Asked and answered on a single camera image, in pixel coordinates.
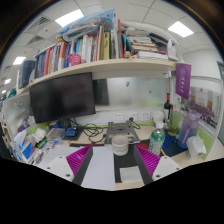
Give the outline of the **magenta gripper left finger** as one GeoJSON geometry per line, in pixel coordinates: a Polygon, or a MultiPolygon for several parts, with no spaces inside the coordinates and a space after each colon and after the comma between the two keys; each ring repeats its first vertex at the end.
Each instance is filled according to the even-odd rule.
{"type": "Polygon", "coordinates": [[[87,153],[91,148],[92,148],[91,145],[85,146],[66,157],[66,160],[74,175],[78,173],[87,153]]]}

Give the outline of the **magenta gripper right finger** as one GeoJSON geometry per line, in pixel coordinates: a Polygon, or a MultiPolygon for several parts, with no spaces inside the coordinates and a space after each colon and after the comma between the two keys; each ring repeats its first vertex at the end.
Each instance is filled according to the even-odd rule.
{"type": "Polygon", "coordinates": [[[153,175],[159,161],[160,157],[149,150],[142,148],[141,146],[136,146],[137,152],[140,155],[148,173],[153,175]]]}

